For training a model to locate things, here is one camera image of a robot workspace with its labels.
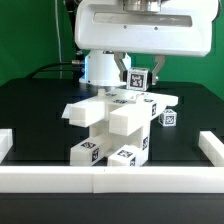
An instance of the black tabletop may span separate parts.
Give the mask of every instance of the black tabletop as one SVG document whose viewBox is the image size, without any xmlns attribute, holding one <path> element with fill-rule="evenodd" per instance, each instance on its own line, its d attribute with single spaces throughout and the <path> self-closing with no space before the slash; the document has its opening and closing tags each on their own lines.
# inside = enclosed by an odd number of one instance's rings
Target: black tabletop
<svg viewBox="0 0 224 224">
<path fill-rule="evenodd" d="M 152 122 L 145 166 L 212 166 L 199 132 L 224 140 L 224 102 L 200 84 L 159 82 L 151 92 L 179 97 L 176 127 Z M 71 80 L 15 79 L 0 87 L 0 128 L 14 146 L 1 165 L 69 165 L 88 128 L 61 119 L 67 103 L 95 96 Z M 105 165 L 105 161 L 96 165 Z M 0 223 L 222 223 L 222 194 L 0 194 Z"/>
</svg>

